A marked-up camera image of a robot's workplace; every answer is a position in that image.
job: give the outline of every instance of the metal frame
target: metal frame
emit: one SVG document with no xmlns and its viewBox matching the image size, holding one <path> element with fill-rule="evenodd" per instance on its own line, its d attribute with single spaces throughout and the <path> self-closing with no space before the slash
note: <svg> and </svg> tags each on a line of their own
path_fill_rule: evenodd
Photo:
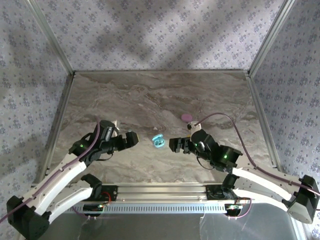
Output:
<svg viewBox="0 0 320 240">
<path fill-rule="evenodd" d="M 76 204 L 74 208 L 86 214 L 226 214 L 225 204 L 214 203 L 112 203 L 103 207 L 102 211 L 83 211 L 85 204 Z M 69 208 L 66 214 L 74 214 Z"/>
<path fill-rule="evenodd" d="M 61 100 L 58 106 L 58 110 L 53 120 L 52 132 L 48 137 L 48 142 L 46 145 L 47 151 L 46 151 L 43 167 L 41 169 L 40 174 L 37 176 L 35 183 L 40 183 L 45 178 L 47 171 L 50 170 L 51 160 L 56 149 L 58 137 L 60 134 L 64 116 L 67 110 L 67 105 L 69 102 L 69 97 L 72 91 L 73 83 L 74 83 L 74 76 L 72 75 L 68 77 L 66 84 L 64 86 L 64 89 L 61 95 Z"/>
<path fill-rule="evenodd" d="M 248 71 L 243 69 L 200 69 L 200 70 L 95 70 L 95 71 L 76 71 L 77 74 L 189 74 L 189 73 L 225 73 L 225 74 L 246 74 Z"/>
<path fill-rule="evenodd" d="M 274 139 L 272 138 L 272 134 L 268 125 L 267 117 L 265 115 L 264 108 L 262 106 L 259 93 L 257 90 L 257 87 L 252 81 L 252 78 L 249 76 L 249 74 L 246 74 L 246 81 L 248 83 L 248 87 L 252 96 L 252 100 L 258 115 L 258 119 L 260 122 L 260 126 L 262 129 L 262 134 L 264 136 L 265 144 L 269 152 L 271 165 L 273 168 L 278 168 L 280 172 L 283 172 L 283 168 L 280 163 L 279 155 L 276 149 L 276 145 L 274 142 Z"/>
<path fill-rule="evenodd" d="M 66 72 L 69 75 L 73 75 L 74 70 L 71 64 L 68 61 L 67 56 L 65 55 L 64 51 L 62 50 L 54 32 L 52 31 L 49 23 L 46 20 L 46 17 L 42 13 L 41 8 L 39 7 L 38 3 L 35 0 L 24 0 L 26 5 L 28 6 L 29 10 L 31 11 L 35 21 L 39 24 L 42 32 L 46 36 L 49 44 L 51 45 L 54 53 L 59 58 L 62 66 L 65 68 Z"/>
<path fill-rule="evenodd" d="M 253 59 L 251 66 L 248 70 L 249 76 L 253 78 L 258 71 L 258 68 L 264 61 L 267 53 L 269 52 L 272 44 L 274 43 L 280 29 L 282 28 L 287 16 L 294 5 L 296 0 L 285 0 L 280 7 L 279 12 L 277 13 L 272 25 L 269 28 L 269 31 L 264 38 L 258 53 Z"/>
<path fill-rule="evenodd" d="M 221 185 L 222 183 L 113 183 L 118 186 L 117 204 L 204 204 L 223 203 L 234 204 L 234 200 L 208 201 L 206 194 L 207 185 Z"/>
<path fill-rule="evenodd" d="M 295 220 L 291 217 L 293 229 L 298 240 L 311 240 L 312 235 L 307 224 Z"/>
</svg>

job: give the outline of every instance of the black bracket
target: black bracket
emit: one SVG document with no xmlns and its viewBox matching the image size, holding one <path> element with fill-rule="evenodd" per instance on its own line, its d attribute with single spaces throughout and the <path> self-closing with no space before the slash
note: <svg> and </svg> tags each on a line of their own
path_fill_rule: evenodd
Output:
<svg viewBox="0 0 320 240">
<path fill-rule="evenodd" d="M 9 213 L 23 203 L 23 198 L 12 196 L 6 203 L 6 209 Z M 8 216 L 8 222 L 22 236 L 28 240 L 37 240 L 48 229 L 51 212 L 45 212 L 43 215 L 35 213 L 35 207 L 24 205 L 19 210 Z"/>
<path fill-rule="evenodd" d="M 93 188 L 92 193 L 91 193 L 91 198 L 97 198 L 101 194 L 101 189 L 102 189 L 102 182 L 93 176 L 92 174 L 86 174 L 81 177 L 82 181 L 86 181 L 88 184 L 90 184 L 90 187 Z"/>
<path fill-rule="evenodd" d="M 308 175 L 304 175 L 303 178 L 299 178 L 302 185 L 307 186 L 318 192 L 318 186 L 316 180 Z M 316 214 L 319 196 L 313 192 L 300 187 L 298 192 L 293 194 L 295 199 L 292 201 L 282 200 L 288 210 L 287 212 L 296 220 L 305 224 L 311 224 Z"/>
<path fill-rule="evenodd" d="M 118 186 L 117 185 L 102 185 L 101 193 L 97 197 L 89 197 L 84 202 L 114 202 L 117 200 Z"/>
<path fill-rule="evenodd" d="M 205 186 L 206 199 L 210 200 L 236 200 L 238 196 L 234 193 L 235 182 L 239 177 L 228 174 L 222 184 Z"/>
</svg>

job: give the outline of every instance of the pink disc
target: pink disc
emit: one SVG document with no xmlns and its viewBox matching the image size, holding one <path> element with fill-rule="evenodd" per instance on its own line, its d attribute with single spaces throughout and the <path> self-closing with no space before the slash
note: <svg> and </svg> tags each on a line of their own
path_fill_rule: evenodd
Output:
<svg viewBox="0 0 320 240">
<path fill-rule="evenodd" d="M 182 114 L 181 120 L 185 123 L 189 123 L 192 121 L 192 116 L 190 114 Z"/>
</svg>

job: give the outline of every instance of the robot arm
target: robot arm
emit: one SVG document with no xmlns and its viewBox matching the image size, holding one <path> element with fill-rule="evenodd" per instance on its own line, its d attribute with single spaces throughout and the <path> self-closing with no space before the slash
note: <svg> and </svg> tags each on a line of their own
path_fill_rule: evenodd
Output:
<svg viewBox="0 0 320 240">
<path fill-rule="evenodd" d="M 169 140 L 173 152 L 178 153 L 182 149 L 184 154 L 192 153 L 206 160 L 212 169 L 228 173 L 221 187 L 223 194 L 269 203 L 288 212 L 298 221 L 307 224 L 313 222 L 319 196 L 305 187 L 318 192 L 314 178 L 307 175 L 298 178 L 268 166 L 253 165 L 240 151 L 219 145 L 197 123 L 193 121 L 188 124 L 190 137 Z"/>
<path fill-rule="evenodd" d="M 112 137 L 113 131 L 117 130 L 112 122 L 100 121 L 93 133 L 73 144 L 62 162 L 37 186 L 21 198 L 11 197 L 6 204 L 9 224 L 26 239 L 38 239 L 64 211 L 82 200 L 100 196 L 102 183 L 91 174 L 84 175 L 72 187 L 65 187 L 92 162 L 101 161 L 101 154 L 112 155 L 139 142 L 135 132 L 127 132 L 123 138 Z"/>
</svg>

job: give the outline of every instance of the wall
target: wall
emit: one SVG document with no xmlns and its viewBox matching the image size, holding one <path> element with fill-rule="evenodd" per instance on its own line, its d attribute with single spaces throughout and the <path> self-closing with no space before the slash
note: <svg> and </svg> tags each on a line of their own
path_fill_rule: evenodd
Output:
<svg viewBox="0 0 320 240">
<path fill-rule="evenodd" d="M 44 160 L 67 74 L 23 0 L 0 1 L 0 215 Z M 17 232 L 7 222 L 0 239 Z"/>
<path fill-rule="evenodd" d="M 254 77 L 281 164 L 320 184 L 320 2 L 297 0 Z M 320 213 L 312 234 L 320 239 Z"/>
<path fill-rule="evenodd" d="M 283 0 L 38 0 L 74 70 L 248 69 Z"/>
</svg>

